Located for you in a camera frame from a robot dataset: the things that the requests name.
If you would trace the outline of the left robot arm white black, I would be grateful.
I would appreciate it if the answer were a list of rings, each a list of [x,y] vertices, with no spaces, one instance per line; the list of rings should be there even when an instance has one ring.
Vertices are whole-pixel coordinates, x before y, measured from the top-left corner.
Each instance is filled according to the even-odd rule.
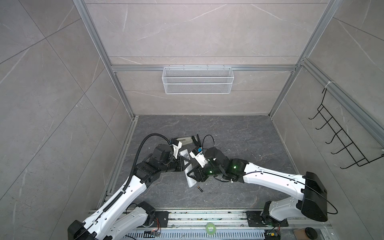
[[[133,173],[113,196],[84,221],[68,227],[70,240],[120,240],[138,227],[158,226],[156,210],[141,202],[127,213],[133,201],[160,177],[161,173],[181,172],[185,159],[179,155],[182,143],[158,145],[154,152],[133,168]]]

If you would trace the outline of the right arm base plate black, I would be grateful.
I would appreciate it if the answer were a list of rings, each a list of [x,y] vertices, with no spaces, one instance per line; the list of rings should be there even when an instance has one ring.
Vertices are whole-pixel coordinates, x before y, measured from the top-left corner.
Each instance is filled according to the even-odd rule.
[[[288,227],[288,221],[278,221],[262,213],[262,211],[246,211],[249,227]]]

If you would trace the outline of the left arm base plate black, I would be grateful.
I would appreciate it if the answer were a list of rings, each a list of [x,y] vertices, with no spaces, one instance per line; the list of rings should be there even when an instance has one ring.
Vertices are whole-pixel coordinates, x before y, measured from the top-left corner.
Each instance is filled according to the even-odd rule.
[[[142,225],[143,228],[166,228],[169,222],[169,214],[167,211],[155,212],[149,216],[149,219]]]

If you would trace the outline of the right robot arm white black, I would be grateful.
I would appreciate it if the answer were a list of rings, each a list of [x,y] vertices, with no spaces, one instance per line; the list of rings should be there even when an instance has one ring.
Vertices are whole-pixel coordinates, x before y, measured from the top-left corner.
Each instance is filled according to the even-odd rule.
[[[267,201],[261,213],[266,225],[277,225],[287,218],[306,217],[317,222],[328,220],[328,192],[312,172],[293,175],[260,167],[242,159],[229,159],[213,147],[195,148],[190,153],[187,177],[204,182],[214,177],[224,183],[264,186],[288,195],[280,201]]]

